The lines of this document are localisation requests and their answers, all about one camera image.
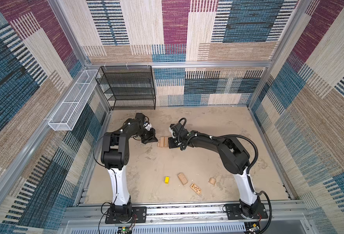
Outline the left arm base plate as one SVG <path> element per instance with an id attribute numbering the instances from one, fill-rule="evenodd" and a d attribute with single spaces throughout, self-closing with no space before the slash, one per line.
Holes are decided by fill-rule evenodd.
<path id="1" fill-rule="evenodd" d="M 147 216 L 146 206 L 132 207 L 131 210 L 126 209 L 125 213 L 114 212 L 110 208 L 106 214 L 105 224 L 126 224 L 145 223 Z"/>

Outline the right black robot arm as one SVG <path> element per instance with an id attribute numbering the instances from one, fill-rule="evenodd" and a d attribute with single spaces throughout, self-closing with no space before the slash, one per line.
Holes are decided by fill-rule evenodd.
<path id="1" fill-rule="evenodd" d="M 258 214 L 261 201 L 250 176 L 250 169 L 258 159 L 258 148 L 252 140 L 236 134 L 211 136 L 198 131 L 189 132 L 180 122 L 171 124 L 169 130 L 172 134 L 168 138 L 170 149 L 184 151 L 191 147 L 218 153 L 224 168 L 233 174 L 236 181 L 242 216 L 253 218 Z"/>

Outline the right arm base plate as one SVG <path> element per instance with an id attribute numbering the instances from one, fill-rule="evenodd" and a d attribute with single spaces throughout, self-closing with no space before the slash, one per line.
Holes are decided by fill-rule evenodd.
<path id="1" fill-rule="evenodd" d="M 245 214 L 240 203 L 225 204 L 222 210 L 227 214 L 228 220 L 240 219 L 268 219 L 269 215 L 263 203 L 259 204 L 251 214 Z"/>

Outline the wood block diagonal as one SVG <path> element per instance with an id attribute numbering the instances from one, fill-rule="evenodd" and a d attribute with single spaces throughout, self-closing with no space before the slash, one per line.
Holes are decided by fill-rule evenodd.
<path id="1" fill-rule="evenodd" d="M 164 137 L 164 148 L 168 148 L 169 147 L 169 138 L 166 136 Z"/>

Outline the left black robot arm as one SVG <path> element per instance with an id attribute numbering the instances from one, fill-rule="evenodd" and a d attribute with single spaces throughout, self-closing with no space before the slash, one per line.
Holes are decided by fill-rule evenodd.
<path id="1" fill-rule="evenodd" d="M 128 191 L 126 166 L 130 159 L 129 139 L 140 137 L 141 143 L 158 142 L 155 129 L 143 113 L 127 119 L 118 130 L 103 136 L 101 163 L 107 169 L 112 186 L 112 202 L 106 211 L 106 224 L 130 223 L 135 221 L 131 195 Z"/>

